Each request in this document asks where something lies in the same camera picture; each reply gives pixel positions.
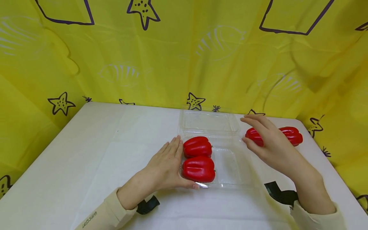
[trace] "bell pepper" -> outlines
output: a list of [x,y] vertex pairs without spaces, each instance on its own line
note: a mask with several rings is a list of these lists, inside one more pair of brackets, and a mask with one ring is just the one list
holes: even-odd
[[193,137],[184,143],[185,158],[212,155],[212,146],[206,137]]
[[189,145],[192,145],[192,144],[196,144],[196,143],[200,143],[200,142],[208,142],[208,139],[207,137],[193,137],[193,138],[190,138],[189,140],[187,140],[186,142],[184,142],[184,145],[183,147],[188,147]]
[[[287,126],[279,128],[279,130],[282,131],[282,133],[287,137],[287,139],[293,146],[298,146],[303,142],[303,136],[299,133],[299,130],[297,128]],[[254,128],[248,129],[245,137],[251,139],[260,147],[264,146],[260,134]]]
[[215,164],[206,156],[187,159],[182,168],[181,175],[188,180],[209,183],[215,179]]

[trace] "plastic clamshell lid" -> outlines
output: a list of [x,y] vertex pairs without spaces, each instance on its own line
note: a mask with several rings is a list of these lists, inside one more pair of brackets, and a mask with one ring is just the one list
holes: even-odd
[[238,135],[239,124],[234,114],[181,110],[180,125],[184,133]]

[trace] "shell print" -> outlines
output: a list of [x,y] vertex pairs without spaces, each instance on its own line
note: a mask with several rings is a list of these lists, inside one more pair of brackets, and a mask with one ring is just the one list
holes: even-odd
[[195,54],[203,57],[210,53],[210,61],[219,61],[230,56],[244,40],[244,31],[231,26],[217,26],[200,39]]
[[108,64],[101,69],[98,75],[108,82],[129,88],[144,81],[143,73],[130,63]]
[[273,74],[265,80],[258,81],[258,85],[262,86],[263,97],[268,95],[271,97],[297,96],[303,90],[303,85],[293,73]]
[[36,59],[46,41],[39,20],[26,16],[0,18],[0,53],[6,57]]

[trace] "yellow curtain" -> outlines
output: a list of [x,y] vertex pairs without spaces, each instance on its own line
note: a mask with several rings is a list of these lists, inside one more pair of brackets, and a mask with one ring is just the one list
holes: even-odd
[[0,198],[90,101],[301,120],[367,209],[368,2],[13,0]]

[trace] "wrist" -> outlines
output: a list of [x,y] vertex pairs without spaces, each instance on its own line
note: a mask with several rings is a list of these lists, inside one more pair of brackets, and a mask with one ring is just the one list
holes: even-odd
[[301,166],[290,177],[295,185],[304,186],[319,186],[323,185],[323,178],[321,174],[313,168],[309,163],[308,165]]
[[117,197],[126,210],[134,209],[142,200],[156,191],[156,185],[146,171],[137,172],[117,191]]

